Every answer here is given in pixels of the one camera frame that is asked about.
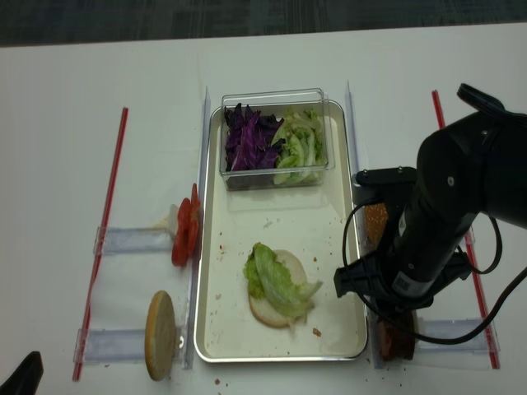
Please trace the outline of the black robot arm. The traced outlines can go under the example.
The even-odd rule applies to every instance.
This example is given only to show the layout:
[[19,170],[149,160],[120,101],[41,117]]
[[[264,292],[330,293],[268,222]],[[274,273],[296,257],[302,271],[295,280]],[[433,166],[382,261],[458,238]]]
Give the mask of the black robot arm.
[[381,203],[388,220],[374,251],[334,275],[338,296],[370,296],[391,311],[426,308],[465,278],[457,247],[479,214],[526,225],[526,117],[467,84],[473,113],[421,144],[415,167],[352,176],[356,206]]

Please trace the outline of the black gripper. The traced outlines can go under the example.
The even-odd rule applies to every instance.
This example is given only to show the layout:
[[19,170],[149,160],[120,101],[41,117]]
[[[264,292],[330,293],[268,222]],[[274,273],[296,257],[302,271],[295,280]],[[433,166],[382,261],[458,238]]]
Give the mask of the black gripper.
[[337,297],[347,293],[380,302],[379,314],[431,306],[435,295],[470,274],[469,257],[453,245],[409,243],[375,250],[350,263],[348,243],[342,245],[343,266],[334,274]]

